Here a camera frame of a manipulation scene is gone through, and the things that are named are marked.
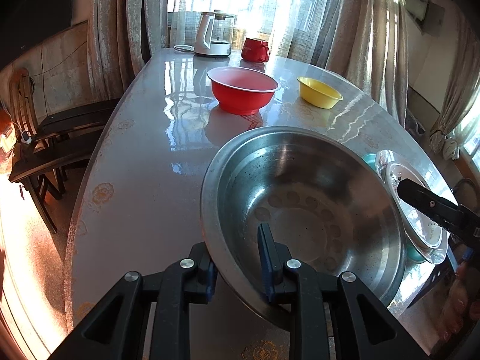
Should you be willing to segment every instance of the screw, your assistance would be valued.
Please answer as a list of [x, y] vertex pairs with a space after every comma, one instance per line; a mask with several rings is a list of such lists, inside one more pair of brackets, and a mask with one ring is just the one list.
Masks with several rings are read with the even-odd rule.
[[301, 262], [298, 261], [297, 259], [289, 259], [286, 262], [286, 265], [288, 268], [297, 269], [297, 268], [300, 268]]
[[138, 272], [135, 272], [135, 271], [130, 271], [130, 272], [127, 272], [125, 274], [125, 276], [123, 276], [123, 278], [126, 280], [126, 281], [135, 281], [138, 279], [140, 275], [138, 275]]
[[182, 268], [192, 268], [195, 265], [195, 261], [192, 259], [183, 259], [180, 261], [180, 266]]
[[353, 274], [351, 272], [342, 273], [342, 279], [345, 280], [348, 283], [354, 282], [356, 278], [357, 278], [357, 276], [355, 276], [355, 274]]

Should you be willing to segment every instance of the oval yellow bowl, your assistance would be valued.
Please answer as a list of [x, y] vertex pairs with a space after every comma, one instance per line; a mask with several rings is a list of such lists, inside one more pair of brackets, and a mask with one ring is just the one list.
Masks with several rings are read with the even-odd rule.
[[300, 96], [315, 107], [330, 109], [343, 100], [338, 91], [321, 81], [308, 77], [298, 77], [297, 80], [300, 83]]

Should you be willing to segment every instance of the white kettle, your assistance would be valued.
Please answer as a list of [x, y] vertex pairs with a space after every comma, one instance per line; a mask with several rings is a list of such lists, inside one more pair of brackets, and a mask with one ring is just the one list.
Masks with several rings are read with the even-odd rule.
[[193, 51], [201, 56], [229, 56], [234, 15], [219, 10], [202, 12]]

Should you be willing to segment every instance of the red object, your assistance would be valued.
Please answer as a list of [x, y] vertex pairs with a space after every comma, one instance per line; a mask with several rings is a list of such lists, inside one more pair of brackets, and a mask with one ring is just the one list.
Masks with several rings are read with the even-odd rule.
[[250, 62], [268, 62], [270, 49], [268, 42], [262, 39], [247, 38], [241, 50], [241, 57]]
[[280, 84], [272, 77], [244, 67], [216, 67], [207, 74], [220, 108], [231, 114], [257, 113], [280, 89]]

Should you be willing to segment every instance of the glossy tabletop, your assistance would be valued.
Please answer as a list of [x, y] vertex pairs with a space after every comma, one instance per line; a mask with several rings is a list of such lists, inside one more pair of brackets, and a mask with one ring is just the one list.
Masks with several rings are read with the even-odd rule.
[[[252, 116], [223, 112], [207, 71], [217, 66], [263, 69], [281, 85]], [[315, 108], [299, 97], [298, 76], [321, 80], [344, 100]], [[380, 105], [340, 76], [282, 57], [250, 64], [238, 52], [212, 59], [158, 51], [128, 88], [95, 148], [70, 225], [65, 268], [67, 323], [73, 328], [122, 275], [164, 270], [202, 241], [200, 188], [218, 149], [260, 126], [317, 131], [357, 155], [390, 149], [404, 156], [431, 190], [455, 202], [425, 152]], [[433, 265], [407, 262], [389, 306], [399, 316]], [[214, 300], [192, 305], [192, 359], [288, 358], [289, 333], [262, 320], [219, 278]]]

